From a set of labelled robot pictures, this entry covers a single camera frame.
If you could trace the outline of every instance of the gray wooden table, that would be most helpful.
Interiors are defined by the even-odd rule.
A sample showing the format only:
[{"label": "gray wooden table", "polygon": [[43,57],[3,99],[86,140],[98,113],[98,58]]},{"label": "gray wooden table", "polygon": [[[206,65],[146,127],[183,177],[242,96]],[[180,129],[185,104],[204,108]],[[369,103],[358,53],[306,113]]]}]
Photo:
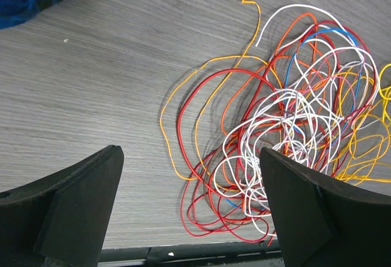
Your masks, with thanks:
[{"label": "gray wooden table", "polygon": [[[183,230],[183,181],[172,170],[158,116],[175,81],[210,57],[236,54],[246,45],[257,16],[240,1],[65,0],[1,31],[0,191],[108,144],[121,145],[125,165],[105,248],[233,241],[231,235],[197,239]],[[362,36],[379,66],[391,60],[391,0],[256,1],[264,18],[291,3],[328,9]],[[298,14],[288,12],[275,31],[284,31]],[[267,58],[268,40],[251,53]],[[386,84],[390,79],[385,75]],[[199,104],[212,88],[201,93]],[[171,138],[180,98],[165,118]],[[191,109],[183,124],[188,136],[196,113]],[[209,137],[206,124],[199,138]],[[369,187],[391,194],[389,186]]]}]

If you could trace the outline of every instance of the wooden surface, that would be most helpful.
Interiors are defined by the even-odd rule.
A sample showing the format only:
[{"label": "wooden surface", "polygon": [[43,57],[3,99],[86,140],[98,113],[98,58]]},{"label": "wooden surface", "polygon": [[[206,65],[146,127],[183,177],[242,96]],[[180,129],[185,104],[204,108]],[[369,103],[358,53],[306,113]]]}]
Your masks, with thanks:
[{"label": "wooden surface", "polygon": [[[231,235],[193,238],[183,230],[178,197],[184,183],[172,170],[158,116],[175,81],[210,57],[236,54],[246,45],[257,15],[240,1],[65,0],[1,31],[0,191],[108,144],[121,145],[126,159],[105,248],[233,241]],[[391,0],[256,1],[264,18],[291,3],[328,9],[362,36],[378,66],[391,60]],[[275,21],[276,34],[298,14]],[[267,58],[277,38],[251,53]],[[180,99],[165,118],[172,139]],[[183,125],[188,136],[196,113],[191,110]],[[210,138],[210,125],[199,138]],[[390,186],[368,187],[391,194]]]}]

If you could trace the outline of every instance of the wood grain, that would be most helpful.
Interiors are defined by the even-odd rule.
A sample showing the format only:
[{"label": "wood grain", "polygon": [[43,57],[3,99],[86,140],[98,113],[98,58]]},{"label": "wood grain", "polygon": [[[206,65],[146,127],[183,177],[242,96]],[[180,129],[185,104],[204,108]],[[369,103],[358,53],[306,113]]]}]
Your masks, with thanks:
[{"label": "wood grain", "polygon": [[[290,3],[328,9],[362,36],[379,66],[391,60],[391,0],[256,1],[264,18]],[[274,32],[298,13],[282,15]],[[233,241],[231,235],[196,239],[183,230],[183,181],[171,168],[158,116],[176,81],[210,57],[240,52],[256,21],[255,9],[240,0],[65,0],[1,31],[0,191],[108,144],[121,145],[126,160],[105,248]],[[251,52],[266,58],[277,37]],[[384,77],[386,84],[390,78]],[[212,88],[200,94],[198,104]],[[171,138],[180,99],[165,118]],[[183,124],[188,146],[196,113],[191,110]],[[215,117],[207,112],[205,121]],[[206,123],[200,139],[209,140],[213,128]],[[391,194],[389,186],[368,188]],[[251,229],[246,233],[254,235]]]}]

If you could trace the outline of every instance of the tangled wire pile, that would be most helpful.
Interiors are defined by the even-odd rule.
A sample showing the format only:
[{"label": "tangled wire pile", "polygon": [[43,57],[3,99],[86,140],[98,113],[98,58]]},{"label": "tangled wire pile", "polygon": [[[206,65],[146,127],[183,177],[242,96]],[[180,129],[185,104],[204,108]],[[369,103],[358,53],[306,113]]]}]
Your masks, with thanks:
[{"label": "tangled wire pile", "polygon": [[[293,4],[276,11],[263,26],[255,46],[262,42],[263,34],[273,19],[286,9],[312,9],[328,16],[329,20],[317,22],[314,14],[303,13],[284,33],[269,60],[248,55],[249,48],[258,37],[261,10],[254,1],[243,0],[242,3],[253,4],[258,9],[257,28],[243,54],[210,59],[200,69],[192,72],[168,98],[161,111],[160,125],[172,165],[177,175],[187,181],[181,201],[181,218],[185,229],[194,236],[230,232],[243,241],[255,242],[264,240],[267,236],[276,236],[267,221],[271,213],[259,160],[261,143],[271,134],[278,137],[271,148],[313,170],[346,182],[353,181],[355,185],[363,181],[391,182],[386,178],[370,177],[377,164],[390,167],[379,159],[385,155],[390,145],[391,117],[386,108],[391,100],[391,86],[380,88],[384,70],[378,73],[376,64],[360,37],[330,13],[310,5]],[[313,24],[292,41],[286,42],[287,38],[292,37],[292,28],[305,17],[311,18]],[[310,60],[302,55],[308,50],[312,54]],[[176,123],[177,138],[183,159],[190,170],[187,177],[183,176],[176,168],[163,127],[164,112],[172,97],[199,70],[212,62],[228,59],[237,59],[237,62],[232,68],[208,75],[186,96],[186,101],[180,107]],[[256,70],[239,68],[240,63],[248,59],[259,61],[260,67]],[[281,61],[287,62],[287,68],[280,68]],[[234,74],[247,75],[248,79],[229,99],[222,114],[221,133],[224,134],[224,141],[203,156],[197,136],[200,118],[212,98]],[[195,120],[194,143],[199,162],[194,165],[183,144],[181,121],[195,95],[206,83],[218,76],[224,78]],[[239,124],[226,131],[224,120],[231,104],[249,84],[255,82],[256,91],[240,116]],[[382,100],[375,103],[379,93]],[[381,105],[383,115],[377,117],[374,111]],[[377,126],[381,124],[386,135],[359,136],[365,134],[364,129],[375,123]],[[375,145],[358,154],[358,144],[370,139]],[[192,181],[194,191],[185,219],[185,198]],[[216,216],[215,220],[201,223],[197,219],[196,205],[201,200],[206,200]],[[195,225],[200,232],[190,230],[189,223]],[[237,229],[246,224],[253,224],[260,232],[260,237],[247,240],[238,235]]]}]

